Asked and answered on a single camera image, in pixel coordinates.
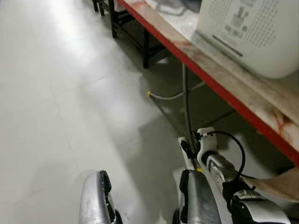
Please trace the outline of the red edged marble table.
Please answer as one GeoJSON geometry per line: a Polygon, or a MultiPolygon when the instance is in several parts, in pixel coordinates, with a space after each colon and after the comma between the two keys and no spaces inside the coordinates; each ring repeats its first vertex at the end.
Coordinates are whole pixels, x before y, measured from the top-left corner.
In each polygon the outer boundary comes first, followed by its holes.
{"type": "Polygon", "coordinates": [[[177,59],[299,165],[299,77],[250,73],[196,32],[198,13],[160,0],[117,0],[177,59]]]}

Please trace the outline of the tan wooden board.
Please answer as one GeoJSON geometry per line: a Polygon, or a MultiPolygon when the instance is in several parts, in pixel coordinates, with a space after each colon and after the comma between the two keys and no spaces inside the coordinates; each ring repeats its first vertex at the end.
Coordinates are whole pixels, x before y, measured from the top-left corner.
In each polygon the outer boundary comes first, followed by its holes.
{"type": "Polygon", "coordinates": [[[296,167],[273,178],[253,180],[252,185],[282,200],[299,202],[299,169],[296,167]]]}

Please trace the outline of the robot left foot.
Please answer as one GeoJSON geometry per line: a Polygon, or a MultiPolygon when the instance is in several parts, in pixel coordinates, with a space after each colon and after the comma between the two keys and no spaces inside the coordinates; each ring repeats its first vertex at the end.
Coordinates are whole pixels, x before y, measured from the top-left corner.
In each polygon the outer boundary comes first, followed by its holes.
{"type": "Polygon", "coordinates": [[[78,224],[124,224],[114,205],[112,188],[105,170],[86,176],[80,197],[78,224]]]}

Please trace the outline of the white perforated appliance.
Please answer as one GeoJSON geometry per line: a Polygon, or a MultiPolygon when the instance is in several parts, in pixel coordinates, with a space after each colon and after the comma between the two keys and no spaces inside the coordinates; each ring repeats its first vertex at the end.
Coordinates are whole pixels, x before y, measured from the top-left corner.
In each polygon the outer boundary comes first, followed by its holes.
{"type": "Polygon", "coordinates": [[[299,70],[299,0],[201,0],[196,32],[256,75],[299,70]]]}

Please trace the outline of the thin grey metal post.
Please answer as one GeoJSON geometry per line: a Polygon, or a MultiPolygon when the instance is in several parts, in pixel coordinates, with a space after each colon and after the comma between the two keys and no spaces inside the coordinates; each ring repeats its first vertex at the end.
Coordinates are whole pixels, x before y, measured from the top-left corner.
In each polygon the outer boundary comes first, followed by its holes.
{"type": "Polygon", "coordinates": [[[190,140],[194,139],[194,133],[192,130],[192,122],[190,119],[189,109],[189,88],[188,88],[188,72],[187,67],[182,63],[182,100],[184,108],[185,128],[186,134],[190,140]]]}

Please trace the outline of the black metal stool frame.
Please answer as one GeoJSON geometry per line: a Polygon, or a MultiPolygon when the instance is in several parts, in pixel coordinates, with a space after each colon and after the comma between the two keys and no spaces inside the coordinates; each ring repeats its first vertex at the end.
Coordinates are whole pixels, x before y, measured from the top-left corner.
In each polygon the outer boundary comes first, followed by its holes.
{"type": "Polygon", "coordinates": [[[107,16],[111,36],[116,39],[123,36],[130,41],[141,54],[141,64],[144,69],[158,61],[158,56],[166,51],[164,47],[140,21],[128,12],[119,0],[89,0],[94,12],[107,16]]]}

